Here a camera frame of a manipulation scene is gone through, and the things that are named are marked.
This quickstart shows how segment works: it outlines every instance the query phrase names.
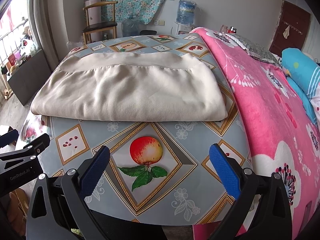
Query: wooden chair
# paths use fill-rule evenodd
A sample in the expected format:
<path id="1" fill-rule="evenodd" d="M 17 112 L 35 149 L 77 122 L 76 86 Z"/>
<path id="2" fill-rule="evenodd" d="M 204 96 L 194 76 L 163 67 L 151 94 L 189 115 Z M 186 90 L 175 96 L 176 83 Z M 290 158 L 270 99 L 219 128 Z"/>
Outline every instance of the wooden chair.
<path id="1" fill-rule="evenodd" d="M 113 29 L 113 38 L 115 39 L 117 37 L 117 22 L 116 22 L 116 10 L 115 10 L 115 4 L 118 3 L 117 1 L 104 1 L 104 2 L 97 2 L 92 5 L 86 6 L 82 8 L 85 11 L 86 18 L 87 18 L 87 27 L 84 28 L 82 31 L 83 34 L 83 39 L 84 39 L 84 44 L 87 44 L 87 35 L 89 36 L 89 43 L 91 43 L 91 33 L 96 33 L 96 32 L 102 32 L 106 30 L 111 30 Z M 113 14 L 112 14 L 112 21 L 106 21 L 106 22 L 101 22 L 101 23 L 96 23 L 96 24 L 91 24 L 89 25 L 89 15 L 88 15 L 88 9 L 92 7 L 98 7 L 98 6 L 104 6 L 112 4 L 113 7 Z"/>

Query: brown door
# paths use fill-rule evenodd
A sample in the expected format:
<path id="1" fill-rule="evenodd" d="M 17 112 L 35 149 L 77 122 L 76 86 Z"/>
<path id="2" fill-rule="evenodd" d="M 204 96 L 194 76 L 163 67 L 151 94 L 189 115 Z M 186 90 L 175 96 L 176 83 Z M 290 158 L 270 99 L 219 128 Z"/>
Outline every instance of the brown door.
<path id="1" fill-rule="evenodd" d="M 279 26 L 269 50 L 280 57 L 286 48 L 301 50 L 308 33 L 310 18 L 311 15 L 307 11 L 284 1 Z M 289 36 L 286 39 L 284 32 L 287 27 L 289 27 Z"/>

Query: floor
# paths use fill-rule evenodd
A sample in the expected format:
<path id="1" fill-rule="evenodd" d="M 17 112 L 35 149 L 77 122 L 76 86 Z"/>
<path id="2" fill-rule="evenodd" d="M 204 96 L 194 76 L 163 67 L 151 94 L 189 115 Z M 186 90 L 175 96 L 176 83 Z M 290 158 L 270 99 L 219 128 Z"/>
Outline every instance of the floor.
<path id="1" fill-rule="evenodd" d="M 23 123 L 29 113 L 32 100 L 33 98 L 23 106 L 14 94 L 8 100 L 2 98 L 0 100 L 2 103 L 2 106 L 0 106 L 0 125 L 10 125 L 20 133 Z M 9 151 L 14 151 L 14 146 L 8 145 L 0 149 L 0 153 Z"/>

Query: pink floral blanket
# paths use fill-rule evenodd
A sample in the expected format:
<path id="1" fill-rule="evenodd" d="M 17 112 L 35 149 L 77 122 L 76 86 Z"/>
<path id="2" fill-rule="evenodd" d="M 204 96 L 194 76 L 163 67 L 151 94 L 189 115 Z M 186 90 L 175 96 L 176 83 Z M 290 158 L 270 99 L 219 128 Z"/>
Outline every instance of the pink floral blanket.
<path id="1" fill-rule="evenodd" d="M 280 68 L 253 59 L 225 35 L 205 28 L 193 32 L 201 35 L 220 66 L 216 70 L 223 71 L 233 90 L 254 171 L 282 176 L 294 239 L 320 202 L 318 129 Z"/>

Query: green leaf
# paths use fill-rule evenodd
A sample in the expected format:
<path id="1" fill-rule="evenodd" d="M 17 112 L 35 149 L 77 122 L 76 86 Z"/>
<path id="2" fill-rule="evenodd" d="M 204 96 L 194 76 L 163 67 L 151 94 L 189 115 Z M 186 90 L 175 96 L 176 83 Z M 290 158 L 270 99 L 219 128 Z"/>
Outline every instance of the green leaf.
<path id="1" fill-rule="evenodd" d="M 146 167 L 144 165 L 139 165 L 139 166 L 132 167 L 132 168 L 118 167 L 118 169 L 121 170 L 126 175 L 129 175 L 131 177 L 137 177 L 146 170 Z"/>
<path id="2" fill-rule="evenodd" d="M 133 182 L 131 191 L 133 191 L 137 187 L 141 187 L 143 185 L 148 184 L 151 180 L 152 180 L 152 176 L 151 176 L 150 172 L 144 171 Z"/>
<path id="3" fill-rule="evenodd" d="M 154 166 L 151 168 L 151 175 L 154 178 L 165 177 L 168 175 L 167 171 L 159 166 Z"/>

